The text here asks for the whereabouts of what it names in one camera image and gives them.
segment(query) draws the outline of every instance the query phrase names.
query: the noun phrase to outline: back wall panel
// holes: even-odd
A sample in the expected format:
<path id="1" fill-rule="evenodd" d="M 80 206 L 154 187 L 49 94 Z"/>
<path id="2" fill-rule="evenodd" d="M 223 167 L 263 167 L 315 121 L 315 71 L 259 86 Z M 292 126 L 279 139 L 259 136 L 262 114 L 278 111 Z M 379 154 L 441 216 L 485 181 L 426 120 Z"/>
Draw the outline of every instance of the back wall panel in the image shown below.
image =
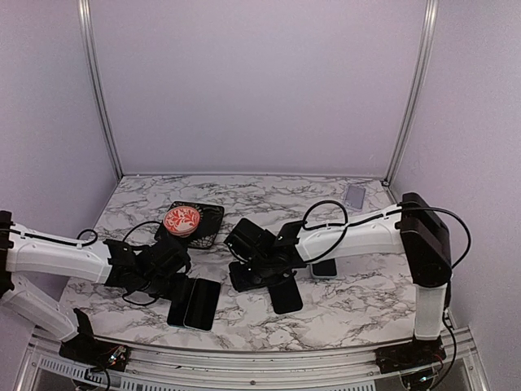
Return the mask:
<path id="1" fill-rule="evenodd" d="M 425 6 L 93 0 L 125 173 L 382 177 Z"/>

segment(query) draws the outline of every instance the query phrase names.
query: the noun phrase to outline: marble tabletop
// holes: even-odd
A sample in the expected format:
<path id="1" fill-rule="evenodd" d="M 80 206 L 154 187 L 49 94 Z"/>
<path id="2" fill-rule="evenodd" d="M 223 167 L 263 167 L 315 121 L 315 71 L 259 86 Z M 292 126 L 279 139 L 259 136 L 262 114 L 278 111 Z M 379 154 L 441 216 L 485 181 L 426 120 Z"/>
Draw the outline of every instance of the marble tabletop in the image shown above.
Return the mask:
<path id="1" fill-rule="evenodd" d="M 189 250 L 190 277 L 222 283 L 213 328 L 200 332 L 166 323 L 169 301 L 142 308 L 121 300 L 122 291 L 70 279 L 62 302 L 84 310 L 99 336 L 144 344 L 210 350 L 309 350 L 366 345 L 412 336 L 414 286 L 403 256 L 372 254 L 337 260 L 339 277 L 296 279 L 304 308 L 276 315 L 267 289 L 236 292 L 228 276 L 233 260 L 222 243 L 241 217 L 277 233 L 299 220 L 319 200 L 341 200 L 349 184 L 366 188 L 362 213 L 391 204 L 379 181 L 289 176 L 136 176 L 125 177 L 110 199 L 96 230 L 101 238 L 122 239 L 133 226 L 160 220 L 175 200 L 220 204 L 225 218 L 209 250 Z M 339 216 L 329 209 L 331 220 Z M 155 226 L 134 232 L 130 242 L 147 244 Z M 133 300 L 146 300 L 135 297 Z"/>

